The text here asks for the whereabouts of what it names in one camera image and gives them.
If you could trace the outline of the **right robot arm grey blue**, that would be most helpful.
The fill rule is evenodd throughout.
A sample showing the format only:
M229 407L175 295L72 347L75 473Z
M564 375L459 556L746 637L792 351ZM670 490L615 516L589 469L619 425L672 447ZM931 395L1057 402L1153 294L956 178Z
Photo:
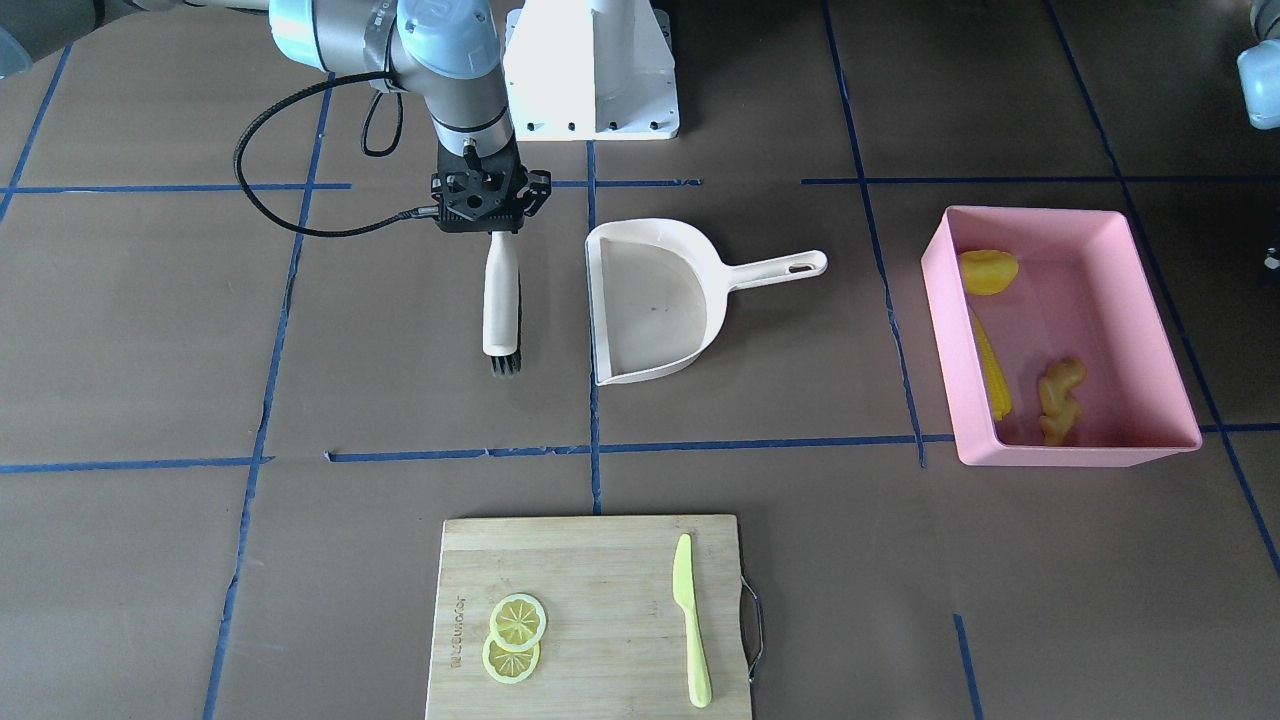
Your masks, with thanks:
M445 233L516 233L549 199L550 174L526 168L520 158L489 3L229 1L227 9L264 17L284 56L325 74L260 113L236 145L237 184L271 223L326 236L276 215L257 196L244 173L250 141L287 108L347 85L367 85L381 96L420 96L436 137L436 169L426 205L338 231L339 237L420 219Z

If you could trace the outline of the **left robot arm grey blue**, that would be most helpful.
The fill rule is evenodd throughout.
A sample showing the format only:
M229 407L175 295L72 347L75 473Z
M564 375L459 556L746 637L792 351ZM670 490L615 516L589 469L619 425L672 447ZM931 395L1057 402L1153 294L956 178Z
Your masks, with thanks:
M1277 129L1279 1L1252 1L1251 29L1256 45L1236 59L1245 114L1256 129Z

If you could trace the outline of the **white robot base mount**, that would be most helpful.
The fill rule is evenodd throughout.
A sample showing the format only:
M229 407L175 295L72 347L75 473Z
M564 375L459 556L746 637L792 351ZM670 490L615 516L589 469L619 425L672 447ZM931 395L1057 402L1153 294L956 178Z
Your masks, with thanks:
M653 3L526 1L502 27L518 141L678 136L672 22Z

